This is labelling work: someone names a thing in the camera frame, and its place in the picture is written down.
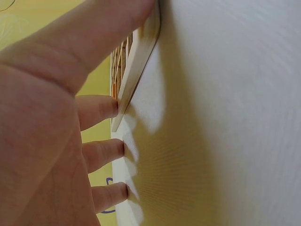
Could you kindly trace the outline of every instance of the white wall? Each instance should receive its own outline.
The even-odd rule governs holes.
[[[163,0],[115,137],[119,224],[301,225],[301,1]]]

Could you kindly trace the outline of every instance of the wooden edge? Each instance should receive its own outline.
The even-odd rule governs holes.
[[[118,95],[119,113],[111,122],[112,132],[117,131],[151,52],[155,47],[159,36],[160,23],[159,4],[157,3],[143,28],[133,32],[133,44]]]

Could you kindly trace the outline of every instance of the hand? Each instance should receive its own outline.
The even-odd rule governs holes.
[[[0,225],[96,226],[97,212],[127,198],[125,184],[91,188],[87,177],[123,143],[80,137],[117,103],[75,94],[153,3],[87,0],[0,53]]]

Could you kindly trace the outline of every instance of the yellow wall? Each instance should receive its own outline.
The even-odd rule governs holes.
[[[37,31],[82,1],[17,0],[10,9],[0,12],[0,49]],[[80,95],[109,94],[109,64],[109,59],[105,60],[90,74],[87,82],[79,92]],[[110,122],[108,120],[82,133],[83,142],[109,138]],[[105,185],[106,178],[111,176],[111,164],[89,175],[92,186]],[[98,217],[101,219],[102,226],[117,225],[115,213],[100,214]]]

